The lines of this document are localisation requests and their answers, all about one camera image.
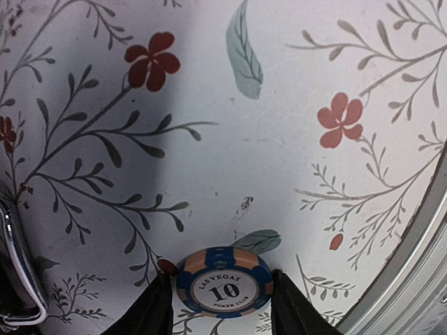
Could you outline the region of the black poker set case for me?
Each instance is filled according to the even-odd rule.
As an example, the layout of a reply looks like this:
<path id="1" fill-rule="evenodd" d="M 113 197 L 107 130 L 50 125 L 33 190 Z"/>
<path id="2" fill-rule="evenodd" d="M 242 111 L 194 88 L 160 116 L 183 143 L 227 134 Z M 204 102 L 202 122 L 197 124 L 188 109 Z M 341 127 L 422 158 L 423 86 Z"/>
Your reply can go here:
<path id="1" fill-rule="evenodd" d="M 17 329 L 41 324 L 48 315 L 48 305 L 45 300 L 41 283 L 36 275 L 29 257 L 27 243 L 22 236 L 22 228 L 18 221 L 17 211 L 1 201 L 1 233 L 5 238 L 6 250 L 12 268 L 20 284 L 34 303 L 31 309 L 8 310 L 1 314 L 3 325 Z"/>

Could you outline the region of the front aluminium rail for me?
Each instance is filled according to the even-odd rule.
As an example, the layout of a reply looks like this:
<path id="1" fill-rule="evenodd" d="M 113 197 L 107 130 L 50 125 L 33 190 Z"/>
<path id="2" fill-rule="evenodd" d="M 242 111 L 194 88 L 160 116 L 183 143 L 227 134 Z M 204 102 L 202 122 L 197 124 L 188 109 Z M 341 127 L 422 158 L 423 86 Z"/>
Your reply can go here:
<path id="1" fill-rule="evenodd" d="M 337 325 L 343 334 L 430 334 L 446 317 L 446 152 L 401 243 Z"/>

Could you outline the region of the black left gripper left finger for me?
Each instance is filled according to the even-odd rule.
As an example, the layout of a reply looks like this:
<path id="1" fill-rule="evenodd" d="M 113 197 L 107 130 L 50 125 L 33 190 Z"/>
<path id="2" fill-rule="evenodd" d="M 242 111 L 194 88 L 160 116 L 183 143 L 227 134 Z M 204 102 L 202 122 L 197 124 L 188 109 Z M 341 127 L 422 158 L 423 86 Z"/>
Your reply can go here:
<path id="1" fill-rule="evenodd" d="M 160 273 L 122 317 L 118 334 L 172 334 L 172 300 L 170 276 Z"/>

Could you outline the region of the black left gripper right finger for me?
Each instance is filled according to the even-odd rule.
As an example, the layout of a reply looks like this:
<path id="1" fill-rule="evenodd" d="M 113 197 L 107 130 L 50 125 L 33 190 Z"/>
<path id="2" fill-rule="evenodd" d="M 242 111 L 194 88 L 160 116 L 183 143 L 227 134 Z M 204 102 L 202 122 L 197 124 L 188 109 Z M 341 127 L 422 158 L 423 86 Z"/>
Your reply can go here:
<path id="1" fill-rule="evenodd" d="M 272 333 L 275 335 L 342 335 L 313 307 L 280 269 L 273 271 Z"/>

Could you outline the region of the floral patterned table mat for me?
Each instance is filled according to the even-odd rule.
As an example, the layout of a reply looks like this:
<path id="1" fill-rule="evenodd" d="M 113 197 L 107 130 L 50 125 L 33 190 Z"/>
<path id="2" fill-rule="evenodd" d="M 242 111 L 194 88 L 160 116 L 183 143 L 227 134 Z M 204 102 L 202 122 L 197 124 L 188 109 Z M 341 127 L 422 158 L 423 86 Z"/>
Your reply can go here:
<path id="1" fill-rule="evenodd" d="M 48 305 L 16 334 L 101 334 L 214 246 L 337 328 L 442 151 L 445 1 L 1 2 L 1 199 Z"/>

